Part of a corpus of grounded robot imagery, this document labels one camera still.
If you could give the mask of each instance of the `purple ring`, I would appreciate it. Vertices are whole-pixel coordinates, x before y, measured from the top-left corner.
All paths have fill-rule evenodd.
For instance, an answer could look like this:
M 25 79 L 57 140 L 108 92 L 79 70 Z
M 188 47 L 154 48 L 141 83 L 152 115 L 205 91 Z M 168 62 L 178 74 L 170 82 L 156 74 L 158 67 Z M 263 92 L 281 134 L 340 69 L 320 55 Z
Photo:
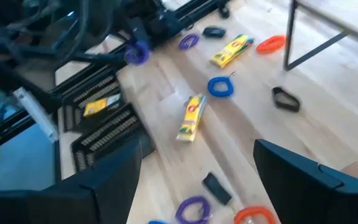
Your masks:
M 148 44 L 142 40 L 136 44 L 128 45 L 125 52 L 125 61 L 135 65 L 141 65 L 148 60 Z
M 179 48 L 181 50 L 189 49 L 190 47 L 193 47 L 195 44 L 198 43 L 199 35 L 197 34 L 189 34 L 185 36 L 179 44 Z
M 189 221 L 183 217 L 184 210 L 195 203 L 202 204 L 202 218 L 196 221 Z M 194 196 L 188 199 L 185 199 L 179 206 L 176 212 L 176 219 L 180 224 L 205 224 L 208 222 L 210 217 L 210 205 L 209 202 L 203 196 Z

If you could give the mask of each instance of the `black plastic piece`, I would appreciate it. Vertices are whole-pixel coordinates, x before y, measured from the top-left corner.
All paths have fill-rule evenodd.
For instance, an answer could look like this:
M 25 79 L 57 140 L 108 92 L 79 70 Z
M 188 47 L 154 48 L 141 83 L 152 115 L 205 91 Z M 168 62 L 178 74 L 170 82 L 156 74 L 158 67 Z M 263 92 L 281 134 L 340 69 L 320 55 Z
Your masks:
M 219 0 L 217 5 L 217 11 L 223 19 L 230 17 L 230 10 L 227 7 L 227 0 Z
M 231 200 L 231 195 L 223 188 L 213 173 L 209 172 L 202 183 L 221 204 L 227 205 Z
M 95 161 L 113 153 L 132 139 L 141 143 L 143 157 L 154 151 L 151 138 L 133 106 L 128 103 L 71 144 L 76 170 L 92 166 Z
M 285 224 L 358 224 L 358 179 L 263 139 L 253 157 Z
M 121 94 L 112 105 L 88 117 L 83 116 L 86 104 L 100 98 Z M 86 80 L 67 93 L 62 100 L 64 112 L 64 132 L 85 133 L 92 130 L 109 114 L 125 104 L 115 71 L 109 67 L 91 74 Z
M 131 30 L 133 31 L 135 40 L 137 40 L 137 41 L 142 40 L 142 41 L 146 42 L 148 46 L 151 45 L 151 42 L 149 41 L 149 37 L 147 35 L 146 29 L 144 28 L 144 24 L 140 18 L 135 17 L 133 19 L 129 19 L 128 24 L 129 24 Z
M 206 27 L 202 35 L 206 37 L 222 38 L 226 34 L 226 30 L 221 27 Z
M 0 224 L 125 224 L 140 167 L 141 144 L 134 139 L 48 189 L 0 192 Z
M 277 108 L 288 110 L 294 113 L 301 109 L 301 102 L 293 95 L 286 92 L 282 87 L 274 87 L 273 101 Z
M 185 29 L 188 24 L 187 19 L 179 21 L 175 12 L 168 9 L 158 11 L 157 16 L 148 23 L 153 42 L 164 42 L 166 37 L 172 37 Z

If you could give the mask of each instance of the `blue ring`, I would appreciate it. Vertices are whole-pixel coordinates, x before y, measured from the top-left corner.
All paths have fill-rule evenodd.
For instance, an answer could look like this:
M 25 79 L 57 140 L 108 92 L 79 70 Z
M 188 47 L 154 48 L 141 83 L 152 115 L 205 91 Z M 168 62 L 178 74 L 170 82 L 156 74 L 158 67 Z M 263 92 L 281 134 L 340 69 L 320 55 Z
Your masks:
M 225 91 L 215 90 L 216 83 L 224 82 L 227 86 Z M 230 77 L 215 77 L 208 82 L 208 91 L 212 96 L 216 97 L 228 97 L 234 93 L 233 83 L 230 81 Z

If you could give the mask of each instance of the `metal frame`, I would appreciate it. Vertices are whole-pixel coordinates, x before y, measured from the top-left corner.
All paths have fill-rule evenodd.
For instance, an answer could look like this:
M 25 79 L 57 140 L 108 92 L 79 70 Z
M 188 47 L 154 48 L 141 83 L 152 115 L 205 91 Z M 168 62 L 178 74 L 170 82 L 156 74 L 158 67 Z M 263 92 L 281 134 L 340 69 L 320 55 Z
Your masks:
M 302 57 L 300 57 L 290 63 L 291 43 L 292 43 L 294 21 L 295 21 L 295 15 L 296 15 L 297 9 L 305 10 L 306 12 L 310 13 L 312 16 L 322 19 L 324 22 L 328 22 L 331 25 L 337 27 L 339 30 L 342 30 L 342 32 L 340 34 L 336 35 L 335 37 L 329 39 L 327 42 L 316 47 L 315 49 L 304 54 Z M 288 18 L 288 27 L 287 27 L 287 32 L 286 32 L 287 39 L 286 39 L 285 54 L 284 54 L 284 69 L 286 71 L 289 71 L 292 68 L 295 68 L 296 66 L 305 62 L 307 59 L 315 56 L 316 54 L 320 53 L 327 47 L 331 46 L 332 44 L 335 44 L 336 42 L 340 41 L 341 39 L 343 39 L 344 37 L 346 37 L 348 35 L 351 35 L 358 39 L 358 30 L 354 29 L 353 27 L 351 27 L 343 22 L 339 22 L 337 19 L 333 18 L 330 15 L 319 12 L 318 10 L 316 10 L 314 7 L 312 7 L 305 1 L 292 0 L 291 6 L 290 6 L 290 14 L 289 14 L 289 18 Z
M 173 12 L 174 16 L 180 21 L 183 27 L 191 26 L 195 21 L 203 18 L 208 15 L 215 9 L 217 9 L 218 3 L 225 0 L 191 0 L 185 5 L 181 6 L 179 9 Z M 164 37 L 151 38 L 151 45 L 153 47 L 157 47 L 164 42 L 168 41 L 170 38 L 174 37 L 180 32 L 180 30 L 174 30 L 174 32 L 169 33 Z M 113 49 L 109 55 L 88 55 L 88 54 L 76 54 L 74 60 L 82 61 L 82 62 L 92 62 L 89 66 L 79 71 L 68 80 L 65 80 L 59 86 L 54 88 L 50 93 L 46 93 L 42 91 L 39 87 L 29 83 L 27 80 L 23 80 L 22 86 L 30 91 L 42 104 L 45 108 L 46 112 L 54 113 L 61 107 L 61 99 L 64 97 L 64 93 L 66 93 L 69 89 L 73 88 L 75 85 L 78 85 L 82 82 L 89 73 L 94 73 L 104 66 L 110 66 L 116 70 L 120 70 L 125 67 L 127 64 L 124 60 L 119 60 L 117 55 L 123 55 L 125 52 L 127 44 L 121 44 L 117 48 Z M 1 47 L 0 51 L 7 50 L 5 47 Z M 25 55 L 30 57 L 45 57 L 50 58 L 53 57 L 53 51 L 47 50 L 43 48 L 31 48 L 20 46 L 20 50 Z M 9 75 L 14 76 L 14 80 L 19 76 L 13 69 L 10 69 Z M 0 145 L 4 144 L 14 136 L 21 133 L 23 130 L 31 127 L 35 124 L 35 121 L 28 115 L 26 110 L 21 110 L 10 116 L 3 123 L 0 124 Z

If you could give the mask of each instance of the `orange rubber band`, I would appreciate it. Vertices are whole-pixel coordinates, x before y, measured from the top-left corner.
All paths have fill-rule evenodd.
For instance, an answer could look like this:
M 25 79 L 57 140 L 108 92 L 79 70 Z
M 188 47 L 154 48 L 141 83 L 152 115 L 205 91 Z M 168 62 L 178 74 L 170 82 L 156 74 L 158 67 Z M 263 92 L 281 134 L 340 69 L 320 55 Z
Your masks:
M 274 35 L 260 43 L 256 47 L 256 52 L 259 54 L 272 53 L 285 45 L 285 39 L 284 35 Z
M 239 211 L 234 217 L 234 224 L 242 224 L 247 217 L 252 215 L 263 215 L 266 217 L 268 224 L 276 223 L 274 215 L 269 209 L 262 206 L 254 206 Z

